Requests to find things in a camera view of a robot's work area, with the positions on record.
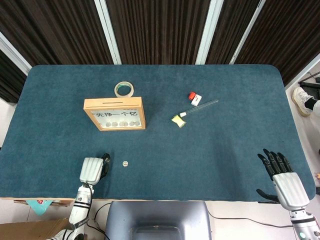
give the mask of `robotic arm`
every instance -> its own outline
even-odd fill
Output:
[[[105,177],[109,168],[110,155],[105,153],[102,158],[86,157],[83,161],[79,187],[69,217],[73,230],[64,229],[55,237],[47,240],[83,240],[85,224],[89,221],[89,211],[94,193],[93,186]]]
[[[266,194],[261,189],[257,189],[257,193],[289,210],[291,223],[299,239],[320,240],[320,227],[316,218],[305,210],[310,201],[298,174],[281,153],[276,154],[267,149],[263,151],[268,159],[262,154],[258,154],[258,157],[273,181],[277,196]]]

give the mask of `wooden frame box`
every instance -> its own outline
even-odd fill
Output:
[[[100,131],[146,129],[140,96],[85,99],[83,110]]]

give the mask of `shoe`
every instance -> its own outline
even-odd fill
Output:
[[[303,117],[308,117],[310,113],[312,113],[312,110],[305,106],[306,101],[311,98],[313,98],[313,96],[306,93],[302,87],[297,87],[292,92],[291,99],[297,106],[299,114]]]

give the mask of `small red object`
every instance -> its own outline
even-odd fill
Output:
[[[195,98],[195,96],[196,96],[196,93],[195,93],[194,91],[192,91],[192,92],[190,92],[190,94],[189,94],[189,99],[190,99],[190,100],[193,100],[193,99]]]

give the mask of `yellow sponge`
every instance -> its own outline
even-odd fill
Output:
[[[178,115],[175,115],[172,119],[171,119],[172,122],[176,123],[179,128],[182,128],[186,122],[183,121]]]

